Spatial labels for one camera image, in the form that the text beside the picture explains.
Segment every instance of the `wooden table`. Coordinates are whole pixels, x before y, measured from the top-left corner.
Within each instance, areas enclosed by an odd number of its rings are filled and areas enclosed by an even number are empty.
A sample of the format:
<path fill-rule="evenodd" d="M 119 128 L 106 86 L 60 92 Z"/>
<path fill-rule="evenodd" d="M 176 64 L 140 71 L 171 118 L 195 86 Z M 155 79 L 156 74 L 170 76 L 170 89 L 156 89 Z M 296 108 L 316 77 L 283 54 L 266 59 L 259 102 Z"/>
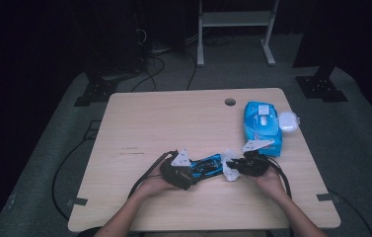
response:
<path fill-rule="evenodd" d="M 226 99 L 236 101 L 227 106 Z M 165 152 L 186 148 L 191 160 L 241 153 L 246 143 L 244 107 L 248 101 L 291 111 L 280 89 L 237 89 L 117 93 L 111 96 L 68 227 L 78 232 L 104 225 L 124 204 L 133 184 Z M 340 224 L 327 189 L 300 129 L 283 134 L 281 157 L 294 201 L 320 227 Z M 133 225 L 136 231 L 287 228 L 285 216 L 245 177 L 223 175 L 188 191 L 166 191 L 148 199 Z"/>

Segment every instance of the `blue packaging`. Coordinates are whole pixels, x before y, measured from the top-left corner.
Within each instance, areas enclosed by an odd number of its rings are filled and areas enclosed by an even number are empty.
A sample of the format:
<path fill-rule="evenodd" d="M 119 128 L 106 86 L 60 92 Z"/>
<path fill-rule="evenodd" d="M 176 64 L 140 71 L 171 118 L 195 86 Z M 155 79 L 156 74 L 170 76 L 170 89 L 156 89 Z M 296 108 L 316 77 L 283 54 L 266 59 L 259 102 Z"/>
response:
<path fill-rule="evenodd" d="M 249 140 L 272 140 L 273 143 L 259 149 L 267 156 L 280 156 L 282 134 L 274 105 L 264 102 L 248 102 L 244 112 L 244 131 Z"/>

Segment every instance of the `hand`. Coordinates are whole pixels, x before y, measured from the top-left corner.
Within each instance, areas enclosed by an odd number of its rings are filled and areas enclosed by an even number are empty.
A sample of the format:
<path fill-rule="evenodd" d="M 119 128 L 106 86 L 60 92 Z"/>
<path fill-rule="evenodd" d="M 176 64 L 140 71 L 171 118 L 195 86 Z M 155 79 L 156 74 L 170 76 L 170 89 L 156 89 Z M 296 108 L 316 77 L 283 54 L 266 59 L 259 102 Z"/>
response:
<path fill-rule="evenodd" d="M 286 196 L 280 176 L 272 167 L 268 167 L 262 176 L 247 177 L 256 182 L 257 186 L 270 198 L 277 200 L 280 197 Z"/>
<path fill-rule="evenodd" d="M 146 195 L 147 197 L 154 196 L 159 194 L 164 190 L 169 189 L 177 189 L 177 187 L 168 184 L 161 176 L 160 167 L 161 164 L 164 162 L 162 160 L 148 175 L 149 178 L 144 180 L 136 192 L 141 192 L 142 194 Z"/>

